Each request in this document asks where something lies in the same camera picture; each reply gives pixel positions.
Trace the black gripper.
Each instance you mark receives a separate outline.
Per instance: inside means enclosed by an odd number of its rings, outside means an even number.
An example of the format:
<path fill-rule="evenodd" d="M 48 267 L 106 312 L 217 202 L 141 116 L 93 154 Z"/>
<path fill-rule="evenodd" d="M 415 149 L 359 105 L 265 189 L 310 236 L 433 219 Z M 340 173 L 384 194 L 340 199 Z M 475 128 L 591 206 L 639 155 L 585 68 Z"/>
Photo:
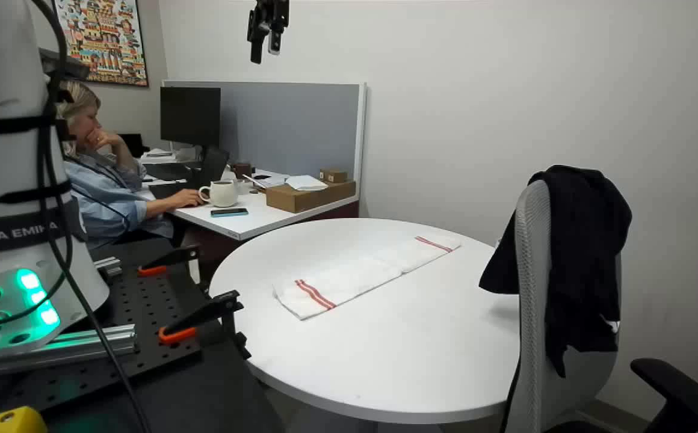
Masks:
<path fill-rule="evenodd" d="M 262 63 L 262 52 L 282 49 L 285 29 L 290 27 L 290 0 L 256 0 L 249 12 L 251 60 Z"/>

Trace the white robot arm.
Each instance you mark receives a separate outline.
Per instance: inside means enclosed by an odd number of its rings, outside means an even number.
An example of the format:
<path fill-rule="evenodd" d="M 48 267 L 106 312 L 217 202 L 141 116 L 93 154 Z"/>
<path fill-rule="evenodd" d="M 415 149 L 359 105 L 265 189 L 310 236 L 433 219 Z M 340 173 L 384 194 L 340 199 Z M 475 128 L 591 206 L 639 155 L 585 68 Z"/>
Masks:
<path fill-rule="evenodd" d="M 66 43 L 36 43 L 43 0 L 0 0 L 0 356 L 22 356 L 88 319 L 108 297 L 66 171 L 59 105 L 88 68 Z"/>

